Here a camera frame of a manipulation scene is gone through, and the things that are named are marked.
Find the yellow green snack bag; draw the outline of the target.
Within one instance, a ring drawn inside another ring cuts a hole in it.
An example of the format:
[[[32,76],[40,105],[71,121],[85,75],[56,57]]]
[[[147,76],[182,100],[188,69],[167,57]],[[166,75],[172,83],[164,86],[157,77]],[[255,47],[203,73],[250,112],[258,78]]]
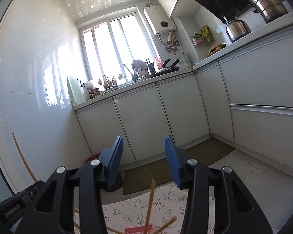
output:
[[[201,27],[201,34],[206,44],[214,41],[208,25],[204,25],[203,27]]]

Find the woven basket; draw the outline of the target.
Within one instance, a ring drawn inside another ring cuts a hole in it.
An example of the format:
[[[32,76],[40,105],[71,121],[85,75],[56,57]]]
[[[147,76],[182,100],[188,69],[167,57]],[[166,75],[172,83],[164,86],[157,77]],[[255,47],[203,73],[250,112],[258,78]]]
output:
[[[226,46],[227,45],[225,43],[218,43],[218,44],[213,45],[208,52],[208,56],[211,56],[211,55],[219,52],[220,50],[222,50]]]

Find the large steel stockpot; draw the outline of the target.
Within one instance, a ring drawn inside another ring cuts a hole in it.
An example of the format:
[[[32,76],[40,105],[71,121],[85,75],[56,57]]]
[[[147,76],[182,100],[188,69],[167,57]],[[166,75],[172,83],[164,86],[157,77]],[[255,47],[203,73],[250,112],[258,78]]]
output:
[[[288,13],[281,0],[249,0],[254,13],[259,13],[266,23],[270,23]]]

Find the wooden chopstick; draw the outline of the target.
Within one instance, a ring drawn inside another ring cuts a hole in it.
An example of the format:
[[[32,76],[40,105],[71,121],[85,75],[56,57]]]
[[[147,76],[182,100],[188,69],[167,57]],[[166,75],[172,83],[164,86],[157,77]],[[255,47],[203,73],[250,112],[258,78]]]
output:
[[[146,216],[146,222],[144,226],[144,234],[147,234],[148,232],[148,226],[150,222],[150,217],[151,217],[151,210],[152,210],[152,205],[153,205],[153,198],[155,194],[155,187],[156,187],[156,180],[151,181],[151,190],[150,190],[150,197],[149,197],[149,203],[148,203],[148,208],[147,208],[147,216]]]
[[[177,220],[177,217],[175,217],[175,216],[172,217],[165,224],[163,224],[160,228],[158,228],[155,231],[153,231],[152,234],[159,234],[161,231],[165,230],[167,227],[172,225],[176,220]]]
[[[34,181],[35,183],[37,183],[37,182],[38,182],[38,179],[36,178],[36,176],[35,176],[34,173],[32,172],[32,169],[30,168],[28,162],[26,161],[26,159],[25,159],[25,157],[24,157],[24,155],[23,155],[23,152],[22,152],[22,150],[21,150],[21,148],[20,148],[20,146],[19,146],[19,144],[18,144],[18,141],[17,141],[17,138],[16,138],[15,133],[12,133],[12,137],[13,137],[13,140],[14,140],[14,142],[15,142],[15,146],[16,146],[16,148],[17,148],[17,150],[18,150],[18,153],[19,153],[19,155],[20,155],[20,157],[21,157],[21,159],[22,159],[22,162],[24,163],[24,166],[25,166],[26,170],[27,170],[28,173],[30,174],[30,176],[31,176],[31,178],[33,179],[33,181]]]

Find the green cutting board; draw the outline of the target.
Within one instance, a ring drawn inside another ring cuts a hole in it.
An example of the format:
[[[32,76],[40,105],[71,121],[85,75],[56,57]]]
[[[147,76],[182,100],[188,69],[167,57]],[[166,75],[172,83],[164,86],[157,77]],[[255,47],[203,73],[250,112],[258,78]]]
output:
[[[77,106],[86,101],[84,92],[77,79],[74,79],[72,76],[67,76],[67,87],[72,106]]]

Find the pink perforated utensil holder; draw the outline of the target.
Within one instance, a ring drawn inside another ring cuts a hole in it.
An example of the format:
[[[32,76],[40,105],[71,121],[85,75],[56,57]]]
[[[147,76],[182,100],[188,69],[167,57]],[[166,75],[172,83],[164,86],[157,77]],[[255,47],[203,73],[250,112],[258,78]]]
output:
[[[155,230],[154,224],[149,224],[146,233],[152,233]],[[145,226],[131,226],[124,228],[124,233],[127,234],[144,234]]]

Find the floral tablecloth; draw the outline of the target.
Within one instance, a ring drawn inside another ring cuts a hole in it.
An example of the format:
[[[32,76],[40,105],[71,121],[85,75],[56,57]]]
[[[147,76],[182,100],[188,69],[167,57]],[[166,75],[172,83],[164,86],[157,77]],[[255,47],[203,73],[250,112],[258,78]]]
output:
[[[180,190],[174,183],[156,188],[149,224],[154,224],[156,230],[175,216],[177,220],[162,233],[181,233],[187,196],[188,191]],[[149,197],[150,193],[147,192],[132,199],[104,205],[106,226],[121,233],[124,233],[126,227],[145,226]]]

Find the white wall water heater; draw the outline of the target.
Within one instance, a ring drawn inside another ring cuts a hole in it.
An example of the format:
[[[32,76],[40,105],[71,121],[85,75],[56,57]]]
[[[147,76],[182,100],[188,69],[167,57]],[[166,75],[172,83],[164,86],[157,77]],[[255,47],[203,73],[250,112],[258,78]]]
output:
[[[143,14],[145,15],[154,35],[166,34],[169,33],[169,31],[174,32],[177,30],[173,20],[167,16],[166,12],[160,5],[145,7],[143,9]]]

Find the black frying pan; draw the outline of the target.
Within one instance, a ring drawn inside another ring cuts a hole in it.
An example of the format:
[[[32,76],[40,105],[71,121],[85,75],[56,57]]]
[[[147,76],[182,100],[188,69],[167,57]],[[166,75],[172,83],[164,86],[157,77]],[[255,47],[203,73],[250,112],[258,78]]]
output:
[[[162,65],[162,68],[156,72],[153,76],[154,77],[157,77],[159,75],[163,75],[163,74],[168,74],[168,73],[171,73],[171,72],[176,72],[176,71],[179,71],[179,67],[177,67],[176,65],[180,62],[179,59],[176,59],[172,65],[168,66],[168,62],[170,61],[170,59],[167,59],[163,65]]]

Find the steel kettle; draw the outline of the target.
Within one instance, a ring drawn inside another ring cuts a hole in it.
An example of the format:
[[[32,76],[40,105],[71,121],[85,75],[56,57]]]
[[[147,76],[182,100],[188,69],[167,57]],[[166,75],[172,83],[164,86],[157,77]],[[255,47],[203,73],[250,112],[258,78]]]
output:
[[[245,21],[238,19],[230,13],[224,14],[223,18],[227,23],[225,31],[232,43],[252,32]]]

